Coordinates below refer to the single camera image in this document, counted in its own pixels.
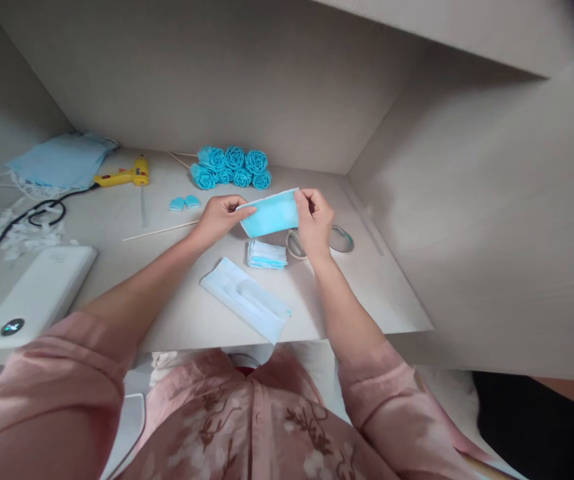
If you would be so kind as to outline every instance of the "blue paper rose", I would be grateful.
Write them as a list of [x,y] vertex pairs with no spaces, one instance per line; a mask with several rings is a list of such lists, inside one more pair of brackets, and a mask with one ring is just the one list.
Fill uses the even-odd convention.
[[202,190],[211,190],[215,188],[216,174],[211,170],[204,168],[199,163],[194,163],[191,166],[191,176],[195,184],[202,188]]
[[220,171],[226,167],[225,153],[222,149],[216,147],[202,147],[198,152],[198,160],[200,165],[211,171]]
[[249,150],[245,166],[252,174],[257,175],[267,168],[267,156],[260,150]]
[[227,168],[236,171],[245,166],[245,151],[235,145],[230,146],[225,153]]
[[253,176],[253,186],[258,190],[264,190],[269,188],[271,184],[271,174],[269,170],[264,170],[262,173],[258,173]]
[[251,184],[253,175],[247,169],[240,169],[233,172],[233,184],[236,187],[246,188]]
[[220,170],[217,173],[218,183],[231,183],[233,180],[233,172],[229,169]]

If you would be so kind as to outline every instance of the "yellow glue gun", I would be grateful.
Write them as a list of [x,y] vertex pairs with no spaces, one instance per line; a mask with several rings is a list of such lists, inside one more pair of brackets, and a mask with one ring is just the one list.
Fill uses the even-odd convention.
[[136,158],[135,165],[131,170],[122,170],[113,175],[96,175],[93,181],[101,187],[114,187],[129,182],[134,182],[138,187],[143,187],[149,184],[149,162],[144,155],[140,155]]

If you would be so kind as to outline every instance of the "wooden skewer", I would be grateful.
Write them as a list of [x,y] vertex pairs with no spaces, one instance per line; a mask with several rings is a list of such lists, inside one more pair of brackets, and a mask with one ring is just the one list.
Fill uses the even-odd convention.
[[122,241],[136,240],[138,238],[148,237],[150,235],[157,235],[158,233],[166,232],[169,230],[175,230],[176,228],[188,227],[189,225],[194,225],[194,224],[198,223],[199,221],[200,220],[194,220],[192,222],[183,223],[182,225],[176,225],[175,227],[169,227],[169,228],[162,229],[162,230],[156,230],[155,232],[143,233],[142,235],[136,235],[135,237],[129,237],[126,239],[122,239]]
[[178,157],[176,157],[174,154],[172,154],[171,152],[167,152],[168,154],[170,154],[170,156],[172,156],[173,158],[175,158],[176,160],[178,160],[178,162],[180,163],[180,165],[182,165],[184,168],[186,168],[187,170],[191,170],[190,166],[188,166],[186,163],[184,163],[182,160],[180,160]]

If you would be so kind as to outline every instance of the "pink blouse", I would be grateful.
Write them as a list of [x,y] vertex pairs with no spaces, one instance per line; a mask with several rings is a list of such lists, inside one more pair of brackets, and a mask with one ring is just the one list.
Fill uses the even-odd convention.
[[[96,479],[111,451],[135,345],[74,313],[0,374],[0,479]],[[285,349],[245,378],[218,350],[147,398],[121,479],[474,479],[413,369],[388,343],[340,365],[352,425],[323,406]]]

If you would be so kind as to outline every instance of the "sleeve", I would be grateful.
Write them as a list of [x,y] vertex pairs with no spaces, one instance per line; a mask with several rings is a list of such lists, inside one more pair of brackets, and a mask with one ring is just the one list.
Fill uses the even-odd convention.
[[404,480],[476,479],[389,342],[339,366],[351,422]]
[[0,478],[96,479],[111,452],[134,345],[74,313],[0,374]]

